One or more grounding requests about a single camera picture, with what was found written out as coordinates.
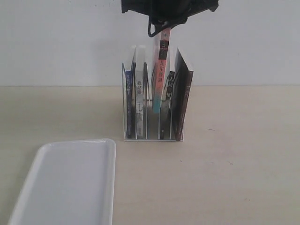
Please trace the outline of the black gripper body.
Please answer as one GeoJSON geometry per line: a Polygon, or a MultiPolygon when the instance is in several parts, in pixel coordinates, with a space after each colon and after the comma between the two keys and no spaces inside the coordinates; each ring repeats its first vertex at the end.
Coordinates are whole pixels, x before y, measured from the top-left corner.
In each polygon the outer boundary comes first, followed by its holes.
{"type": "Polygon", "coordinates": [[[152,20],[167,22],[188,18],[204,11],[214,12],[218,0],[122,0],[121,11],[136,12],[152,20]]]}

